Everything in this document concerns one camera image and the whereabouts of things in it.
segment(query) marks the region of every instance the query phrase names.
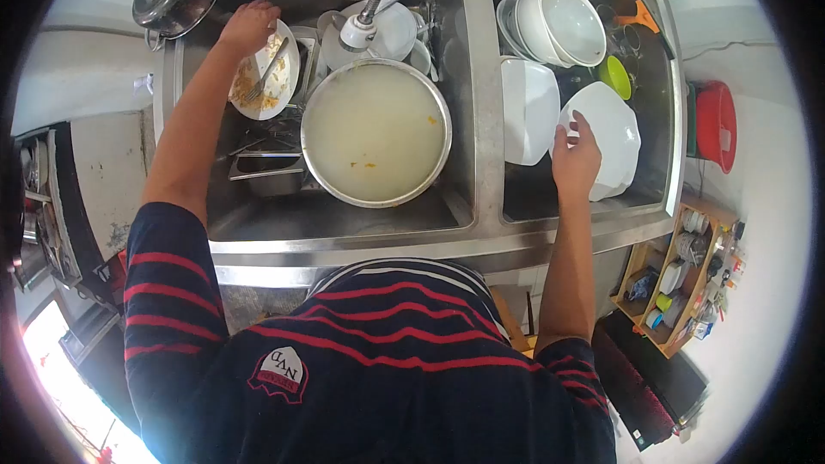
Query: navy shirt with red stripes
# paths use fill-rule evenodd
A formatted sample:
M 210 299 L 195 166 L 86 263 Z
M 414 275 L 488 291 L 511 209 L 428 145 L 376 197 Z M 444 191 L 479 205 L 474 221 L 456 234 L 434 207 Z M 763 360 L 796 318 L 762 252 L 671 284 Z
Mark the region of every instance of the navy shirt with red stripes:
M 458 265 L 351 265 L 230 337 L 191 212 L 144 205 L 128 258 L 126 377 L 161 462 L 615 461 L 590 346 L 521 355 Z

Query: water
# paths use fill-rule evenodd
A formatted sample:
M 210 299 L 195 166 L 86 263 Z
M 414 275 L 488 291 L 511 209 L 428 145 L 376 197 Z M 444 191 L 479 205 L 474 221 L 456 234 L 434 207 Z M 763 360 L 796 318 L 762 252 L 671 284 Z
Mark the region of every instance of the water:
M 304 117 L 316 173 L 362 201 L 390 201 L 423 183 L 444 140 L 444 119 L 427 87 L 379 65 L 356 67 L 329 85 Z

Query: pot handle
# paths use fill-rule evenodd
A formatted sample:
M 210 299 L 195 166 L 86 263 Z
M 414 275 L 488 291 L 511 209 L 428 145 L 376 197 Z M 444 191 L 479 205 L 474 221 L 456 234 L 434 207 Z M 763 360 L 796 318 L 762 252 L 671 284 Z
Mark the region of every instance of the pot handle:
M 152 40 L 150 39 L 151 31 L 146 29 L 144 32 L 144 41 L 146 42 L 146 46 L 150 48 L 150 51 L 157 52 L 160 47 L 163 46 L 163 43 L 166 41 L 166 38 L 163 37 L 162 34 L 158 33 L 158 37 L 155 39 L 154 44 L 152 44 Z

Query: sink basin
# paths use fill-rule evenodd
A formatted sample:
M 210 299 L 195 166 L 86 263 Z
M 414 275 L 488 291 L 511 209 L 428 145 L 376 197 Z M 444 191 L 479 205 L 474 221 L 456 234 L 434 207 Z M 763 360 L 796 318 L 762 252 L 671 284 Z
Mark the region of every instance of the sink basin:
M 610 5 L 619 15 L 634 15 L 634 0 L 590 0 L 593 5 Z M 497 5 L 500 0 L 492 0 Z M 672 123 L 667 120 L 673 110 L 668 61 L 656 35 L 646 27 L 637 29 L 639 50 L 638 89 L 629 101 L 636 112 L 642 147 L 633 184 L 620 196 L 593 203 L 594 212 L 613 211 L 664 201 L 673 139 Z M 562 106 L 581 88 L 594 82 L 595 69 L 553 68 L 559 81 Z M 559 215 L 559 198 L 553 182 L 553 164 L 546 154 L 534 166 L 506 164 L 504 171 L 505 222 L 524 222 Z
M 232 11 L 250 0 L 219 0 L 218 12 Z M 358 0 L 270 0 L 280 5 L 281 18 L 288 25 L 314 27 L 318 16 L 329 9 L 343 9 Z M 466 43 L 455 25 L 463 15 L 461 0 L 403 0 L 407 6 L 420 6 L 440 26 L 434 29 L 431 46 L 437 61 L 443 61 L 449 47 L 449 63 L 439 68 L 437 83 L 449 107 L 453 122 L 453 147 L 439 179 L 421 196 L 397 208 L 380 210 L 358 208 L 335 199 L 318 186 L 311 176 L 299 192 L 262 198 L 246 180 L 227 179 L 233 157 L 247 129 L 256 121 L 243 117 L 231 104 L 223 112 L 220 139 L 212 167 L 207 211 L 207 232 L 211 241 L 291 241 L 338 238 L 358 235 L 396 235 L 402 233 L 455 230 L 474 220 L 474 119 L 472 101 L 463 76 L 469 74 Z M 221 15 L 210 15 L 182 38 L 176 46 L 176 66 L 180 67 L 185 87 L 217 41 Z
M 249 1 L 219 0 L 214 15 L 157 53 L 156 136 L 218 39 L 220 20 Z M 287 25 L 314 27 L 321 13 L 359 0 L 270 1 L 282 6 Z M 453 259 L 484 273 L 546 264 L 559 224 L 553 167 L 549 156 L 532 167 L 504 161 L 498 1 L 403 0 L 434 23 L 430 45 L 440 78 L 437 86 L 453 122 L 453 143 L 438 180 L 397 208 L 371 210 L 338 201 L 311 176 L 296 174 L 303 171 L 302 160 L 294 161 L 288 148 L 251 149 L 259 156 L 270 151 L 291 158 L 286 162 L 241 162 L 241 156 L 230 156 L 254 141 L 247 130 L 254 126 L 258 132 L 262 124 L 227 104 L 207 199 L 207 231 L 220 283 L 308 287 L 323 269 L 389 257 Z M 634 13 L 633 0 L 592 1 L 611 5 L 619 14 Z M 667 1 L 645 3 L 659 15 L 665 36 L 677 50 Z M 644 27 L 639 34 L 639 88 L 631 102 L 642 137 L 639 164 L 633 185 L 624 193 L 591 203 L 595 252 L 672 231 L 679 202 L 686 115 L 681 62 L 667 60 Z M 564 101 L 593 80 L 582 68 L 560 72 L 558 78 Z M 282 121 L 299 122 L 299 111 L 292 112 L 294 118 Z M 276 131 L 281 140 L 291 140 L 289 133 Z M 250 180 L 255 174 L 282 171 L 293 174 L 272 186 L 255 187 L 258 195 L 253 193 Z M 261 197 L 266 194 L 272 197 Z

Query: faucet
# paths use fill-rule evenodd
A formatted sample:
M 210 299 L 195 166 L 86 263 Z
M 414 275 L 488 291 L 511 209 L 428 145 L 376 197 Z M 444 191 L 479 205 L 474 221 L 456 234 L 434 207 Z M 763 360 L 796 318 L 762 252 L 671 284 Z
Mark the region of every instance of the faucet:
M 376 26 L 373 18 L 381 0 L 367 0 L 364 10 L 346 20 L 341 29 L 341 44 L 350 52 L 364 52 L 376 38 Z

